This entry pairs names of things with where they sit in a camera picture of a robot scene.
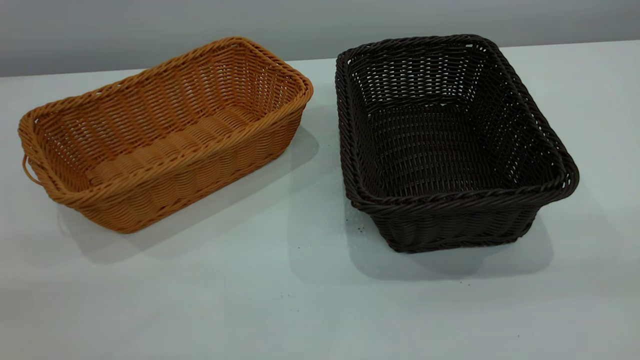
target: basket bottom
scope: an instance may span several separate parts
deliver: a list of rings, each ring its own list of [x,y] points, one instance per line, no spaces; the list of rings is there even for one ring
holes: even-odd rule
[[[511,188],[469,113],[453,105],[392,108],[369,119],[384,196]]]

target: gray wall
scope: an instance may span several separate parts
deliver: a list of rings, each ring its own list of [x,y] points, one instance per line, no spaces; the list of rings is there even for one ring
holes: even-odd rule
[[[499,45],[640,38],[640,0],[0,0],[0,76],[149,67],[229,35],[286,60],[477,33]]]

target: basket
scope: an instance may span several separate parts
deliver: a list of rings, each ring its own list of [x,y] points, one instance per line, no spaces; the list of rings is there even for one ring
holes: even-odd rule
[[[337,59],[347,198],[398,252],[515,241],[579,174],[526,87],[475,35],[367,44]]]
[[[224,38],[31,110],[23,167],[51,199],[133,233],[277,158],[312,92],[263,47]]]

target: table surface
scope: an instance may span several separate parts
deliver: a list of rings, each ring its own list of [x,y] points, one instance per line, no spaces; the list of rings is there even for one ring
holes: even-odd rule
[[[516,243],[397,254],[344,196],[334,60],[277,160],[122,235],[50,200],[18,121],[138,70],[0,78],[3,359],[637,359],[640,41],[503,49],[580,168]]]

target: woven basket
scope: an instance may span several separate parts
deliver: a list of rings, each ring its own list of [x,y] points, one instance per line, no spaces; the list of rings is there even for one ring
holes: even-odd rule
[[[132,233],[277,158],[312,92],[258,44],[224,38],[31,110],[23,166],[56,202]]]
[[[342,53],[335,77],[347,197],[398,252],[515,241],[579,175],[497,46],[475,35]]]

